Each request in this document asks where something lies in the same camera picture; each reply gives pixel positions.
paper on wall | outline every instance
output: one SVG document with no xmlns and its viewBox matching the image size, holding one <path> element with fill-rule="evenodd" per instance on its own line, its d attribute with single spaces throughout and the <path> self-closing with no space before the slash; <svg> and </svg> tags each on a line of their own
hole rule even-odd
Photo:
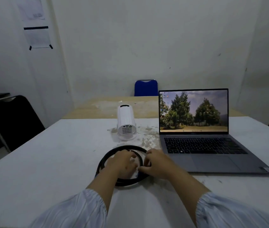
<svg viewBox="0 0 269 228">
<path fill-rule="evenodd" d="M 22 21 L 45 20 L 41 0 L 16 0 Z"/>
<path fill-rule="evenodd" d="M 32 48 L 45 48 L 51 44 L 48 29 L 28 29 L 24 34 Z"/>
</svg>

laptop touchpad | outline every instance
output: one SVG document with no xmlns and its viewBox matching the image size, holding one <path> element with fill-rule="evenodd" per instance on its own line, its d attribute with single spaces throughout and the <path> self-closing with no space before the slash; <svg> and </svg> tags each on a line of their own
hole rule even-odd
<svg viewBox="0 0 269 228">
<path fill-rule="evenodd" d="M 191 155 L 199 172 L 237 173 L 240 171 L 229 157 L 216 154 Z"/>
</svg>

coiled cable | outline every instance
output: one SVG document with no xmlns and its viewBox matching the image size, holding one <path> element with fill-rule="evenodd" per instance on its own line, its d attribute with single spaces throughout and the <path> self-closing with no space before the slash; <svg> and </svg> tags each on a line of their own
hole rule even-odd
<svg viewBox="0 0 269 228">
<path fill-rule="evenodd" d="M 99 165 L 97 167 L 97 172 L 96 172 L 96 175 L 97 176 L 100 172 L 100 168 L 103 169 L 105 168 L 105 162 L 108 158 L 110 158 L 112 155 L 114 155 L 115 153 L 117 153 L 118 151 L 121 151 L 121 150 L 128 150 L 128 151 L 132 151 L 136 154 L 136 156 L 138 157 L 139 161 L 140 161 L 140 166 L 143 166 L 143 160 L 142 160 L 142 157 L 134 150 L 137 150 L 137 151 L 141 151 L 143 153 L 146 153 L 147 150 L 143 149 L 142 147 L 139 147 L 139 146 L 132 146 L 132 145 L 127 145 L 127 146 L 119 146 L 117 148 L 114 148 L 112 150 L 110 150 L 109 152 L 107 152 L 105 154 L 105 156 L 102 158 L 102 160 L 99 162 Z M 129 186 L 129 185 L 132 185 L 132 184 L 135 184 L 139 181 L 142 181 L 143 179 L 147 178 L 149 175 L 145 174 L 145 173 L 142 173 L 142 172 L 138 172 L 138 176 L 136 178 L 132 178 L 132 179 L 122 179 L 122 178 L 118 178 L 117 179 L 117 182 L 116 182 L 116 186 Z"/>
</svg>

white striped shirt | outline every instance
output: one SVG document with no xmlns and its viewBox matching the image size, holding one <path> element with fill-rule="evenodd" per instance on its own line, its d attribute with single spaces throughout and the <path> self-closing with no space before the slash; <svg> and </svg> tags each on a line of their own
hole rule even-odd
<svg viewBox="0 0 269 228">
<path fill-rule="evenodd" d="M 107 211 L 97 192 L 86 189 L 49 208 L 29 228 L 102 228 L 106 227 Z M 243 203 L 204 194 L 196 209 L 198 228 L 269 228 L 269 215 Z"/>
</svg>

laptop keyboard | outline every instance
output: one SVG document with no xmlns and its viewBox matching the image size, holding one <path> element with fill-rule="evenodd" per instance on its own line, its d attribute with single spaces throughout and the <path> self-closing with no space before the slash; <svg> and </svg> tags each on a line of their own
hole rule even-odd
<svg viewBox="0 0 269 228">
<path fill-rule="evenodd" d="M 230 138 L 164 138 L 168 153 L 247 154 Z"/>
</svg>

